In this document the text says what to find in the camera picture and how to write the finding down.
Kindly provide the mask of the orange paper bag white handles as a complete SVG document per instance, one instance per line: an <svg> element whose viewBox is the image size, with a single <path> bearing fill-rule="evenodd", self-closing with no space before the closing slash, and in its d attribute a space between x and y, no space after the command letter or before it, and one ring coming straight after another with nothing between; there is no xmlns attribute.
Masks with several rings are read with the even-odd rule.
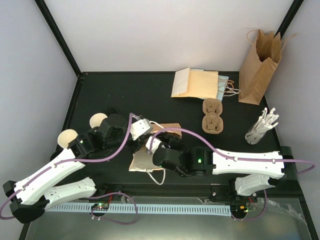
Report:
<svg viewBox="0 0 320 240"><path fill-rule="evenodd" d="M179 123L158 123L154 120L150 120L153 130L144 135L146 137L145 144L149 137L157 138L159 134L177 134L182 138L182 132L180 131L181 125ZM148 154L146 145L133 154L132 161L129 165L129 172L146 173L152 179L152 181L161 186L165 183L167 170L164 167L161 154L169 148L159 147L155 153Z"/></svg>

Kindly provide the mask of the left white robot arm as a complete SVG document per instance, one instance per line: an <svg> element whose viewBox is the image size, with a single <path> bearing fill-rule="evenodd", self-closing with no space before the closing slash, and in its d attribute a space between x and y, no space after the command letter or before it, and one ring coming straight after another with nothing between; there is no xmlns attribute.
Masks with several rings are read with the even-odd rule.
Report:
<svg viewBox="0 0 320 240"><path fill-rule="evenodd" d="M59 204L90 197L103 199L108 188L94 164L100 167L125 147L135 153L153 129L148 119L133 113L128 119L116 113L97 113L89 124L90 130L84 133L72 129L61 132L57 141L62 150L54 159L29 177L3 185L7 200L0 208L9 205L12 215L1 216L2 220L17 219L26 224Z"/></svg>

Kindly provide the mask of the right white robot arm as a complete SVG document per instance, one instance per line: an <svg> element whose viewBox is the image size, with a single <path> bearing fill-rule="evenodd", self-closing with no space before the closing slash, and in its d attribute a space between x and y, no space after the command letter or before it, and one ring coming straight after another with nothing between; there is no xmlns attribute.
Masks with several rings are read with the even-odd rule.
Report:
<svg viewBox="0 0 320 240"><path fill-rule="evenodd" d="M238 177L229 180L227 189L228 198L234 202L270 188L283 190L286 183L294 178L279 151L231 152L212 150L208 146L185 149L180 140L169 136L150 137L146 147L152 154L155 166L181 177L238 174Z"/></svg>

